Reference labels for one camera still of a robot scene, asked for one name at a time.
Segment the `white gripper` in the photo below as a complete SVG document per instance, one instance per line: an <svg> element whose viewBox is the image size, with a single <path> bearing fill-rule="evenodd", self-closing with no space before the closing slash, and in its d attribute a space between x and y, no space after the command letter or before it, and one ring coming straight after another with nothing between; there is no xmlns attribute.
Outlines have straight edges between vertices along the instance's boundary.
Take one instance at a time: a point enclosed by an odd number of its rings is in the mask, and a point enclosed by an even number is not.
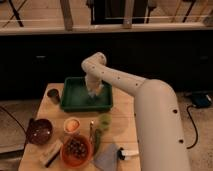
<svg viewBox="0 0 213 171"><path fill-rule="evenodd" d="M99 95L102 91L102 88L104 87L102 80L100 78L96 78L91 75L85 76L85 83L88 93L91 92L95 93L96 95Z"/></svg>

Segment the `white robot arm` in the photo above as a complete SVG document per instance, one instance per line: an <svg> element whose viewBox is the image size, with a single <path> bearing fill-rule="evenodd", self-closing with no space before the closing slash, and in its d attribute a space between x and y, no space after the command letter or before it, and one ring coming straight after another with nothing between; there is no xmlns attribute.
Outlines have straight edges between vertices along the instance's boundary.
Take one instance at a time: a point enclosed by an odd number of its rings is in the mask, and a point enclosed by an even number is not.
<svg viewBox="0 0 213 171"><path fill-rule="evenodd" d="M112 69L106 63L101 52L82 61L86 87L97 95L101 81L105 81L134 98L141 171L191 171L173 88L162 80Z"/></svg>

